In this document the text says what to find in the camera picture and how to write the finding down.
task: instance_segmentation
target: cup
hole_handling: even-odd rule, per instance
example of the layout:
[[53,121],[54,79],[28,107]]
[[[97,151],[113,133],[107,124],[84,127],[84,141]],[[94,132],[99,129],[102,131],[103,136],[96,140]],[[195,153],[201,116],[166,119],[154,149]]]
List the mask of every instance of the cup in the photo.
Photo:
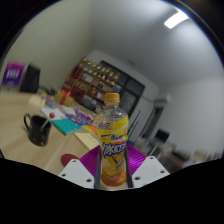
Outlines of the cup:
[[[27,117],[30,120],[30,125],[27,124]],[[34,115],[32,117],[30,114],[24,115],[24,123],[28,130],[28,138],[37,146],[45,146],[48,142],[51,123],[48,122],[44,128],[42,128],[42,125],[46,122],[46,120],[46,118],[38,115]]]

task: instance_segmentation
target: plastic bottle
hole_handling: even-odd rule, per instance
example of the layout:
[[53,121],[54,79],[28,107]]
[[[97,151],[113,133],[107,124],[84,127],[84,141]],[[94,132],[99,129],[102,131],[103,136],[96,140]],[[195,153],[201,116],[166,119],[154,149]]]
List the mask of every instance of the plastic bottle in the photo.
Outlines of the plastic bottle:
[[102,182],[110,187],[122,185],[126,181],[126,150],[128,115],[119,108],[120,96],[107,93],[105,108],[96,117],[97,132],[102,152]]

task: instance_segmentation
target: table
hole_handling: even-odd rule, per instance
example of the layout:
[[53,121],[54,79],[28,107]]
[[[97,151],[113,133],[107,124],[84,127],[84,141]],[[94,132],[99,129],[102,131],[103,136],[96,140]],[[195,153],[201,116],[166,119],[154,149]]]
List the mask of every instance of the table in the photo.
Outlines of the table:
[[[31,143],[23,121],[24,114],[44,116],[39,108],[28,105],[32,95],[0,93],[0,148],[6,159],[34,165],[58,175],[64,168],[60,160],[63,154],[73,154],[81,158],[89,150],[74,134],[64,136],[53,125],[46,146],[39,147]],[[94,116],[78,103],[74,103],[73,107]]]

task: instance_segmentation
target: poster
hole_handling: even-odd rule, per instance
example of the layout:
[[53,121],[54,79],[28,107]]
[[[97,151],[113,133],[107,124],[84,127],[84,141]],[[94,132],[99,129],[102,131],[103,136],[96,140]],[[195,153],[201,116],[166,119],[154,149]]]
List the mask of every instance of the poster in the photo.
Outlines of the poster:
[[5,69],[2,86],[19,86],[25,64],[10,61]]

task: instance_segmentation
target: ceiling light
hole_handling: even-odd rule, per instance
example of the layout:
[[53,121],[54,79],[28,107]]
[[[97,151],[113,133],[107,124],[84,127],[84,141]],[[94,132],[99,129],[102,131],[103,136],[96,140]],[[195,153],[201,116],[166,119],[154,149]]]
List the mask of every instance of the ceiling light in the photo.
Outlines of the ceiling light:
[[172,29],[173,27],[175,27],[177,24],[183,22],[184,20],[188,19],[188,16],[179,11],[174,14],[173,16],[171,16],[165,23],[164,25],[167,26],[168,28]]

